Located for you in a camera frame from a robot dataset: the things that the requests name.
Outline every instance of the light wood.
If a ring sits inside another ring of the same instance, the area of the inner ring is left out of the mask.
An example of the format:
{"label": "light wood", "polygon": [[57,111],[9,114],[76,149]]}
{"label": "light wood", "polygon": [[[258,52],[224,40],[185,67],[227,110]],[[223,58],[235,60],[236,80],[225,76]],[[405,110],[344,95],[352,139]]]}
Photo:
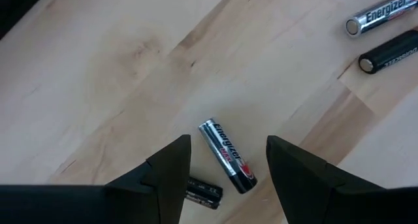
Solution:
{"label": "light wood", "polygon": [[45,182],[219,1],[41,0],[0,42],[0,182]]}
{"label": "light wood", "polygon": [[[403,145],[416,124],[399,112],[415,112],[405,96],[415,91],[418,57],[376,77],[353,63],[418,17],[355,40],[342,29],[378,1],[41,1],[0,42],[0,182],[105,184],[191,134],[191,174],[225,196],[216,211],[185,201],[184,224],[282,221],[267,135],[379,185],[411,184],[417,165]],[[197,126],[211,117],[259,179],[253,191],[238,194],[201,138]],[[392,154],[406,158],[393,171],[407,182],[375,172],[381,163],[389,169]]]}

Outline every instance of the wooden surface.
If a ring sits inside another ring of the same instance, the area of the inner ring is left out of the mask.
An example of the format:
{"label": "wooden surface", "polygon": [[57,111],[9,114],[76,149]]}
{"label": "wooden surface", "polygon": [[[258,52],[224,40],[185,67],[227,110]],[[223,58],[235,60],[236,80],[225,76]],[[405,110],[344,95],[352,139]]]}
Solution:
{"label": "wooden surface", "polygon": [[[0,182],[105,184],[192,136],[191,174],[225,190],[181,223],[280,223],[278,135],[384,187],[416,185],[418,56],[375,76],[362,52],[416,14],[350,39],[380,0],[42,0],[0,41]],[[215,117],[259,179],[239,195],[197,126]]]}

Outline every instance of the battery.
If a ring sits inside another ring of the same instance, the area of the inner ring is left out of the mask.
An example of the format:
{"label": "battery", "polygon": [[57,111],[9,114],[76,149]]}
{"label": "battery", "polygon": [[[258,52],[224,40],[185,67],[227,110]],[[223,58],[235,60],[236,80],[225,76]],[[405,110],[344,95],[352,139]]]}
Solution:
{"label": "battery", "polygon": [[418,52],[418,27],[360,55],[359,67],[367,74],[375,74]]}
{"label": "battery", "polygon": [[380,2],[347,19],[345,29],[349,36],[358,37],[408,11],[414,10],[417,4],[418,0],[386,0]]}
{"label": "battery", "polygon": [[257,179],[221,125],[212,118],[200,125],[199,130],[238,192],[244,194],[251,190]]}
{"label": "battery", "polygon": [[223,189],[196,178],[189,178],[185,198],[211,208],[217,209],[221,204]]}

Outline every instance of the battery label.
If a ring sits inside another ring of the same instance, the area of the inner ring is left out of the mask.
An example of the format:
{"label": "battery label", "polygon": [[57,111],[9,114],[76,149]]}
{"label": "battery label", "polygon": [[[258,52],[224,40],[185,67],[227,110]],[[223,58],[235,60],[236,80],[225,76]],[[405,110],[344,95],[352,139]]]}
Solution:
{"label": "battery label", "polygon": [[204,191],[207,191],[211,194],[214,194],[214,195],[217,195],[217,196],[220,196],[220,197],[222,197],[222,195],[223,195],[222,194],[222,192],[223,192],[222,188],[217,187],[215,185],[206,184],[202,181],[199,181],[196,178],[189,178],[189,180],[187,182],[189,183],[188,186],[198,187],[199,189],[202,189]]}
{"label": "battery label", "polygon": [[196,202],[196,203],[201,204],[201,205],[203,205],[205,207],[208,207],[208,208],[216,209],[217,206],[219,206],[219,204],[215,205],[215,204],[211,203],[210,201],[207,201],[207,200],[203,199],[200,196],[197,196],[196,194],[194,194],[192,192],[186,191],[186,196],[185,197],[188,200],[191,200],[193,202]]}
{"label": "battery label", "polygon": [[395,0],[391,1],[390,3],[383,5],[382,7],[368,12],[366,14],[367,23],[373,22],[378,20],[384,16],[389,17],[393,12],[397,11],[398,9],[402,8],[404,5],[407,5],[409,2],[413,0]]}
{"label": "battery label", "polygon": [[375,27],[414,10],[418,0],[386,0],[362,10],[346,22],[346,31],[357,37]]}
{"label": "battery label", "polygon": [[409,57],[410,55],[412,55],[412,54],[416,53],[417,51],[418,51],[418,48],[414,48],[414,49],[412,49],[412,50],[410,50],[410,51],[406,52],[405,54],[402,54],[401,56],[396,57],[396,58],[394,58],[394,59],[392,59],[392,60],[390,60],[390,61],[386,62],[386,63],[385,63],[385,67],[388,67],[388,66],[393,65],[393,64],[395,64],[395,63],[397,63],[397,62],[399,62],[399,61],[403,60],[405,57]]}
{"label": "battery label", "polygon": [[216,138],[216,141],[220,142],[218,150],[223,156],[224,160],[227,161],[232,168],[241,170],[245,176],[249,179],[253,179],[254,175],[252,171],[247,166],[247,163],[243,160],[241,155],[237,152],[232,142],[229,140],[228,136],[223,131],[221,125],[217,123],[212,123],[206,125],[213,135]]}

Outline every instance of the silver battery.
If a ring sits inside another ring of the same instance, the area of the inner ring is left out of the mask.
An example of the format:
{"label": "silver battery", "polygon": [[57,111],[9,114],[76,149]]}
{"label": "silver battery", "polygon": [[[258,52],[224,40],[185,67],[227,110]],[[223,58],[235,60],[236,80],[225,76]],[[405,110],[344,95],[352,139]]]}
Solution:
{"label": "silver battery", "polygon": [[236,175],[237,169],[239,170],[239,167],[232,160],[233,157],[229,151],[224,148],[222,144],[223,139],[217,131],[220,127],[218,125],[214,119],[209,119],[199,126],[199,130],[228,176],[234,176]]}
{"label": "silver battery", "polygon": [[386,0],[380,2],[347,19],[345,29],[350,37],[358,37],[408,11],[414,10],[417,4],[418,0]]}
{"label": "silver battery", "polygon": [[255,179],[247,163],[237,152],[220,124],[212,118],[200,125],[199,130],[229,177],[240,174],[245,179]]}

